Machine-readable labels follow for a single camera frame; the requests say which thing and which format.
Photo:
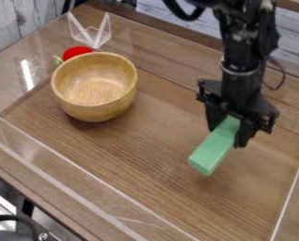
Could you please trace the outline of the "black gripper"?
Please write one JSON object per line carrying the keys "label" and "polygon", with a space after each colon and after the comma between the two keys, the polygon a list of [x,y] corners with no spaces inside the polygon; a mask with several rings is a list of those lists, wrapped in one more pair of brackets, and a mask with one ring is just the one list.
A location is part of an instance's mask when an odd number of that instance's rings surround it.
{"label": "black gripper", "polygon": [[208,130],[220,125],[227,115],[240,120],[235,136],[236,148],[244,148],[259,130],[271,133],[279,109],[262,93],[260,80],[198,81],[198,100],[206,105]]}

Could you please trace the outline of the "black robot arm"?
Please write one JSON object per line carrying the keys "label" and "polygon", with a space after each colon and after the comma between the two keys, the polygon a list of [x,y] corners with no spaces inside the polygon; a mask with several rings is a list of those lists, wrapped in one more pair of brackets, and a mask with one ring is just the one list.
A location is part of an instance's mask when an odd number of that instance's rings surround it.
{"label": "black robot arm", "polygon": [[208,8],[219,21],[223,78],[198,81],[198,100],[204,104],[211,130],[227,117],[239,121],[234,146],[243,148],[258,132],[272,131],[280,115],[262,92],[267,61],[279,41],[275,0],[186,0],[195,7],[191,12],[182,9],[178,0],[162,1],[184,21],[198,20]]}

